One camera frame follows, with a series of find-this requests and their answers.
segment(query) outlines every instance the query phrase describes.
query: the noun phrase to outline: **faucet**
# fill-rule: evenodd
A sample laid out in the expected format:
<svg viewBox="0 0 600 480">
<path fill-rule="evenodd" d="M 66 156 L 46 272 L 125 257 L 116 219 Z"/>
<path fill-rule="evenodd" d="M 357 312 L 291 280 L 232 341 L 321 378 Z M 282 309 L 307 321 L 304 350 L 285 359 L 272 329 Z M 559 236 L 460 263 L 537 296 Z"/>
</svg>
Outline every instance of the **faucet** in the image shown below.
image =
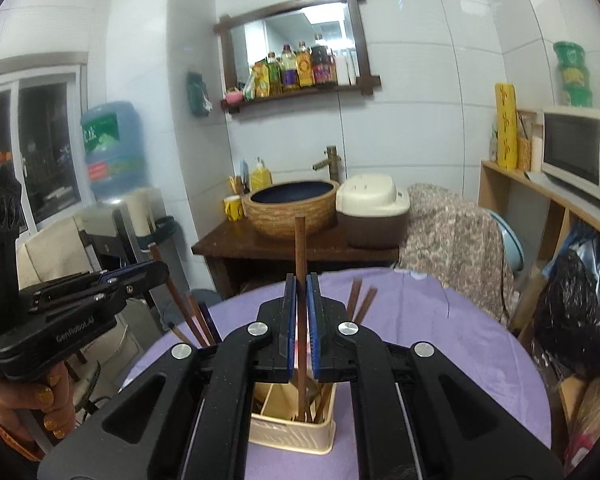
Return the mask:
<svg viewBox="0 0 600 480">
<path fill-rule="evenodd" d="M 338 167 L 338 163 L 341 161 L 341 158 L 338 155 L 338 149 L 336 146 L 327 146 L 327 150 L 324 152 L 324 154 L 327 156 L 327 158 L 321 160 L 320 162 L 316 162 L 312 168 L 314 168 L 314 171 L 318 171 L 328 166 L 329 179 L 340 183 L 340 168 Z"/>
</svg>

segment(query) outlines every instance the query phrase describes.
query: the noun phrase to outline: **metal bolt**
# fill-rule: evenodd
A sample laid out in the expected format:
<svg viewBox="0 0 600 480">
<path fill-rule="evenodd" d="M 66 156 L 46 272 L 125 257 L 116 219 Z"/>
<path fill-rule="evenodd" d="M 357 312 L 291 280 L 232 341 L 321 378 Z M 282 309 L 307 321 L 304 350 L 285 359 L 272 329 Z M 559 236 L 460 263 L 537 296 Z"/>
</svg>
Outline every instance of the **metal bolt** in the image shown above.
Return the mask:
<svg viewBox="0 0 600 480">
<path fill-rule="evenodd" d="M 177 344 L 171 349 L 171 355 L 176 359 L 186 359 L 191 355 L 191 347 L 184 343 Z"/>
<path fill-rule="evenodd" d="M 431 357 L 433 355 L 433 352 L 435 352 L 435 349 L 430 343 L 422 342 L 418 343 L 413 349 L 413 351 L 416 352 L 416 355 L 420 357 Z"/>
<path fill-rule="evenodd" d="M 251 335 L 263 335 L 267 333 L 267 330 L 269 330 L 269 327 L 266 324 L 261 323 L 259 321 L 251 323 L 247 327 L 247 332 L 249 332 Z"/>
<path fill-rule="evenodd" d="M 338 332 L 342 335 L 354 335 L 358 332 L 358 326 L 350 321 L 345 321 L 338 325 Z"/>
</svg>

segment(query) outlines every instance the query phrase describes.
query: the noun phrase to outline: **brown container with white lid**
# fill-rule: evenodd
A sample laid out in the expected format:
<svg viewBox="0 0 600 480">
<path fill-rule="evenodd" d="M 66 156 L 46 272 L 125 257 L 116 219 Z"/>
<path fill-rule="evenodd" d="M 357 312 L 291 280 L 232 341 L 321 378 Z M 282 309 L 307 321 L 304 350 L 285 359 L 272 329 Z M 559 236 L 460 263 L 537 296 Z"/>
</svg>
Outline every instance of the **brown container with white lid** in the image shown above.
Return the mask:
<svg viewBox="0 0 600 480">
<path fill-rule="evenodd" d="M 338 222 L 347 244 L 361 249 L 391 249 L 407 234 L 410 200 L 386 174 L 360 174 L 347 179 L 336 193 Z"/>
</svg>

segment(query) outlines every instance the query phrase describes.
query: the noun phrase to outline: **yellow tall package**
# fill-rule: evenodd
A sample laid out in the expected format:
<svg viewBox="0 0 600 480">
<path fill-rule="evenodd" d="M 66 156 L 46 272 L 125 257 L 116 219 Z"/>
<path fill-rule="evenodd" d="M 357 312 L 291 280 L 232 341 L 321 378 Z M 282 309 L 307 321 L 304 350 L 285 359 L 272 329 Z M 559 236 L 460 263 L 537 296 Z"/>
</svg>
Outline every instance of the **yellow tall package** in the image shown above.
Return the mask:
<svg viewBox="0 0 600 480">
<path fill-rule="evenodd" d="M 508 83 L 496 83 L 498 114 L 498 166 L 515 170 L 518 164 L 518 115 L 516 89 Z"/>
</svg>

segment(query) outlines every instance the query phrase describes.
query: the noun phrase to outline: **purple tablecloth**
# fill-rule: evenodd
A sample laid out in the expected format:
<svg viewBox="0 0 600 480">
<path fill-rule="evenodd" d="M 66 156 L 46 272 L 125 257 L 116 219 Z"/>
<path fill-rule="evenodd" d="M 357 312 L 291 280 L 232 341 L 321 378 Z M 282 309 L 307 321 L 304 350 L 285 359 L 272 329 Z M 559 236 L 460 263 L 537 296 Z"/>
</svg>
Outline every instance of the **purple tablecloth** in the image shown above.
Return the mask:
<svg viewBox="0 0 600 480">
<path fill-rule="evenodd" d="M 546 446 L 551 444 L 549 403 L 533 361 L 516 339 L 470 301 L 443 289 L 430 276 L 391 269 L 356 269 L 320 277 L 324 296 L 347 303 L 352 279 L 363 279 L 363 290 L 373 285 L 378 295 L 365 325 L 383 340 L 403 346 L 432 342 L 465 374 L 522 423 Z M 261 303 L 280 297 L 284 284 L 266 286 L 236 296 L 211 308 L 224 338 L 255 320 Z M 194 340 L 183 323 L 180 329 Z M 156 342 L 132 369 L 125 383 L 138 376 L 178 339 L 167 334 Z M 356 444 L 349 384 L 338 385 L 334 406 L 336 434 L 333 450 L 323 456 L 271 449 L 249 444 L 246 479 L 358 477 Z"/>
</svg>

